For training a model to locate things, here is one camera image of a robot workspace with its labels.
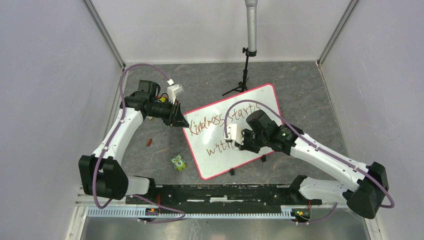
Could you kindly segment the brown marker cap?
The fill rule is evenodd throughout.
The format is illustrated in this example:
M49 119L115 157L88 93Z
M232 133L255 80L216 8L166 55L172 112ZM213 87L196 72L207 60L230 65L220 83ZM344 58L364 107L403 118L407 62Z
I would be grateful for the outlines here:
M150 138L150 139L148 140L148 142L146 143L146 146L147 146L147 147L149 147L149 146L152 144L152 141L153 141L153 139L152 139L152 138Z

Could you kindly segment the white board with pink frame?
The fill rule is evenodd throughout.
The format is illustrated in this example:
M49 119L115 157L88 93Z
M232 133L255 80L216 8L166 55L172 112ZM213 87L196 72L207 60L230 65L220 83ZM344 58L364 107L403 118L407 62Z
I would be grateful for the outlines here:
M277 94L270 83L184 114L189 124L184 135L201 179L214 178L273 152L262 147L254 153L234 145L242 138L241 131L250 128L248 116L259 110L282 125Z

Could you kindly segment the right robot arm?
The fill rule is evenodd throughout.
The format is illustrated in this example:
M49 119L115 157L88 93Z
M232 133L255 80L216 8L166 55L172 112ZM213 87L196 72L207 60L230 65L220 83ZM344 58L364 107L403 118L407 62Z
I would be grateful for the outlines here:
M246 119L248 128L236 124L227 127L240 151L258 153L268 147L274 152L303 160L332 176L333 180L318 180L298 176L289 189L289 199L295 204L321 200L347 205L366 219L374 219L389 192L386 168L378 163L366 164L348 158L304 133L289 123L278 125L263 111L257 110Z

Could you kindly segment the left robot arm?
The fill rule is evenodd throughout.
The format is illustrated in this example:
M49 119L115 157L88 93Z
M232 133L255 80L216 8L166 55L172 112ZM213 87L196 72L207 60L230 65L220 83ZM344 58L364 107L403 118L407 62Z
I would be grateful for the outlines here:
M114 200L137 195L145 204L156 200L154 179L127 176L121 163L133 134L147 117L162 119L170 127L189 127L176 99L183 92L183 87L180 84L170 85L166 92L168 99L164 102L158 99L160 89L153 81L140 80L137 91L124 97L118 117L99 147L91 155L80 158L78 168L86 195Z

